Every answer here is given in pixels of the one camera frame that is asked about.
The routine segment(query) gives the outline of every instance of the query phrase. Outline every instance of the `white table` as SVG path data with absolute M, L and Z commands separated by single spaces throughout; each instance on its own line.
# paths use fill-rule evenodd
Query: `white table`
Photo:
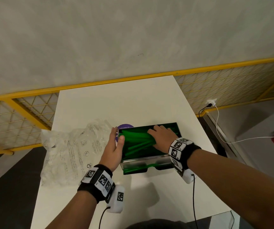
M 52 130 L 83 128 L 93 119 L 107 119 L 112 126 L 134 127 L 177 122 L 181 134 L 201 148 L 216 153 L 173 76 L 61 91 Z M 186 184 L 174 169 L 123 175 L 120 166 L 113 180 L 125 187 L 121 214 L 105 213 L 102 228 L 125 228 L 133 223 L 162 218 L 194 220 L 193 184 Z M 66 206 L 77 187 L 39 187 L 31 229 L 45 228 Z M 97 229 L 105 202 L 95 210 L 90 228 Z M 205 183 L 195 182 L 195 213 L 201 219 L 231 209 Z

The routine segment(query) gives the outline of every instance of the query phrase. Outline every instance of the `wristband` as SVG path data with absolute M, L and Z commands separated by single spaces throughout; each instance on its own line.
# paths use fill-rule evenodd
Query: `wristband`
M 77 191 L 88 191 L 97 200 L 97 203 L 110 200 L 115 188 L 112 181 L 112 172 L 104 165 L 98 164 L 89 169 Z
M 187 160 L 197 149 L 201 149 L 201 147 L 182 137 L 177 138 L 171 144 L 169 148 L 169 155 L 171 156 L 172 165 L 177 170 L 179 175 L 183 176 L 184 171 L 188 169 Z

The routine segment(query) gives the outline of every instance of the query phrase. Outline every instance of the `purple sticker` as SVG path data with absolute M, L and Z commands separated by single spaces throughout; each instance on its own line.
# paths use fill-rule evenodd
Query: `purple sticker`
M 129 124 L 123 124 L 123 125 L 119 125 L 118 129 L 124 129 L 124 128 L 133 128 L 134 126 L 129 125 Z M 116 142 L 118 142 L 118 133 L 116 133 Z

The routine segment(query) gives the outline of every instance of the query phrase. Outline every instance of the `power plug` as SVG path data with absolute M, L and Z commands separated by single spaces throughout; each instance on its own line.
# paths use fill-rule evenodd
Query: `power plug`
M 211 100 L 207 100 L 207 103 L 212 104 L 213 106 L 216 106 L 216 101 L 217 99 L 211 99 Z

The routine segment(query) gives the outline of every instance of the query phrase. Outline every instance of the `right hand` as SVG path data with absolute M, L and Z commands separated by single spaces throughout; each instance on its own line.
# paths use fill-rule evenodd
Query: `right hand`
M 166 154 L 169 153 L 169 147 L 172 142 L 178 138 L 178 136 L 170 128 L 166 129 L 163 125 L 155 125 L 154 130 L 148 130 L 148 134 L 154 137 L 156 141 L 156 144 L 153 145 L 154 148 Z

